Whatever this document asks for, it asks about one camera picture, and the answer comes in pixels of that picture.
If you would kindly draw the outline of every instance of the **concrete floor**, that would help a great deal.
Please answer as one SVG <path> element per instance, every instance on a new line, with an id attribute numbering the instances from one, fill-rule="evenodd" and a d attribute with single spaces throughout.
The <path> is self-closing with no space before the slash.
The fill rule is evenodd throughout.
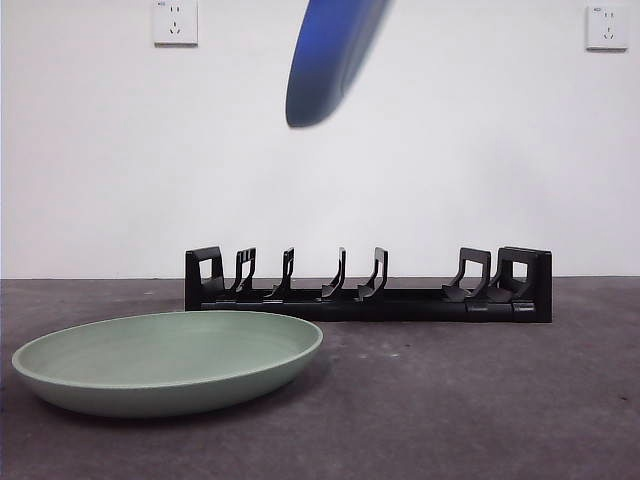
<path id="1" fill-rule="evenodd" d="M 556 279 L 553 324 L 320 324 L 318 356 L 284 388 L 154 421 L 49 406 L 10 357 L 60 328 L 180 310 L 181 281 L 2 295 L 7 480 L 640 478 L 640 278 Z"/>

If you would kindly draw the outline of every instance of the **wall outlet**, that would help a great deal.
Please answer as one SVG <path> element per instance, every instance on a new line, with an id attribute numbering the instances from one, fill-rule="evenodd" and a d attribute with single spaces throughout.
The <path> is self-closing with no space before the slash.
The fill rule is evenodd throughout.
<path id="1" fill-rule="evenodd" d="M 627 7 L 587 7 L 587 50 L 626 50 L 629 48 Z"/>
<path id="2" fill-rule="evenodd" d="M 197 45 L 197 0 L 155 0 L 153 41 L 157 46 Z"/>

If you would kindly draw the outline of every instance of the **dish rack divider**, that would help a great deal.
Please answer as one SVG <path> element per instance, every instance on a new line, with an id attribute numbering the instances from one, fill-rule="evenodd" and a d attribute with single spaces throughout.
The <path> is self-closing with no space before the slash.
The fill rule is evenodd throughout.
<path id="1" fill-rule="evenodd" d="M 496 274 L 490 277 L 491 252 L 460 249 L 458 273 L 441 288 L 387 288 L 389 253 L 377 247 L 373 272 L 356 288 L 345 288 L 347 253 L 338 250 L 338 272 L 318 288 L 293 288 L 294 249 L 282 257 L 282 279 L 272 289 L 253 287 L 256 249 L 236 254 L 233 284 L 225 287 L 219 247 L 185 254 L 185 310 L 251 310 L 293 315 L 311 321 L 458 321 L 551 322 L 551 252 L 503 247 Z M 211 277 L 202 278 L 200 263 L 211 261 Z M 468 262 L 482 266 L 474 288 L 463 288 Z M 249 271 L 243 278 L 243 267 Z M 514 263 L 527 267 L 514 277 Z"/>

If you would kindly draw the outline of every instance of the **blurry blue object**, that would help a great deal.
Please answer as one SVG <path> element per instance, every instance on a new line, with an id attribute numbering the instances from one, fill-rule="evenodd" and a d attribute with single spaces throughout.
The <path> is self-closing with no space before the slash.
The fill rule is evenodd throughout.
<path id="1" fill-rule="evenodd" d="M 289 74 L 289 126 L 314 125 L 337 108 L 390 1 L 309 1 Z"/>

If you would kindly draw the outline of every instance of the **green plate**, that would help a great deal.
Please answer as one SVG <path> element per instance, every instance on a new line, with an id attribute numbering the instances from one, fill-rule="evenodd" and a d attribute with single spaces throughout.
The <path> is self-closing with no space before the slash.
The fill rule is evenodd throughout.
<path id="1" fill-rule="evenodd" d="M 263 395 L 311 360 L 322 331 L 259 312 L 117 318 L 40 337 L 13 355 L 47 402 L 108 417 L 203 412 Z"/>

